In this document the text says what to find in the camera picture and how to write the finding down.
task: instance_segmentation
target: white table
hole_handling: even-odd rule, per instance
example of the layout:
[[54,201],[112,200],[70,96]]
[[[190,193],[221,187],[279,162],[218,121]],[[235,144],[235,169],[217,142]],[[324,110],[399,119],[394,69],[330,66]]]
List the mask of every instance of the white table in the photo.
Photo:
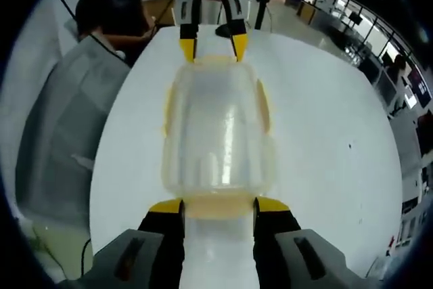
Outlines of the white table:
[[[231,53],[201,26],[198,57]],[[120,90],[99,143],[91,185],[93,253],[150,206],[171,198],[160,178],[167,92],[184,63],[177,27],[163,28]],[[276,143],[277,182],[267,195],[290,205],[303,228],[339,248],[365,275],[398,233],[402,185],[386,113],[364,75],[333,55],[250,32],[244,57],[263,82]]]

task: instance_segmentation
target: desk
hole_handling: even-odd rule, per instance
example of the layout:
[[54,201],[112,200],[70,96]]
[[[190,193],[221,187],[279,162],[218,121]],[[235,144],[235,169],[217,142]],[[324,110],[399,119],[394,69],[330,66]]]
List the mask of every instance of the desk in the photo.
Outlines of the desk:
[[[198,57],[231,53],[215,26],[201,26]],[[96,253],[150,206],[162,187],[164,108],[184,63],[179,28],[163,28],[141,54],[112,107],[97,151],[90,197]],[[386,114],[363,74],[306,43],[252,30],[244,61],[263,82],[276,143],[268,196],[290,205],[303,228],[339,248],[365,275],[398,233],[402,185]]]

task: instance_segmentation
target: floor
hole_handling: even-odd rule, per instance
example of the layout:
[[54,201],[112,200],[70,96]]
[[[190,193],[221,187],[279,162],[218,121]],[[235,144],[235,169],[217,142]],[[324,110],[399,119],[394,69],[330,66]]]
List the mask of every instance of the floor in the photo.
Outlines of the floor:
[[[250,8],[250,26],[254,27],[258,3],[253,1]],[[345,53],[339,50],[323,33],[312,29],[296,16],[296,10],[283,4],[283,0],[271,0],[265,13],[262,30],[292,37],[327,51],[348,61]],[[89,234],[77,230],[41,223],[27,224],[28,237],[35,254],[45,270],[55,282],[65,277],[76,279],[81,275],[81,252]],[[85,252],[85,271],[92,264],[91,244]]]

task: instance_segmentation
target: dark hair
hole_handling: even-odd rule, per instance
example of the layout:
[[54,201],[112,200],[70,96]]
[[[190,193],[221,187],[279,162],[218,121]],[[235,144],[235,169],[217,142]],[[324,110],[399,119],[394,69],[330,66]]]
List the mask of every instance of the dark hair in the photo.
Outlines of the dark hair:
[[394,59],[394,64],[400,70],[406,69],[406,59],[401,54],[397,54]]
[[90,34],[101,24],[96,0],[78,0],[75,9],[78,35]]

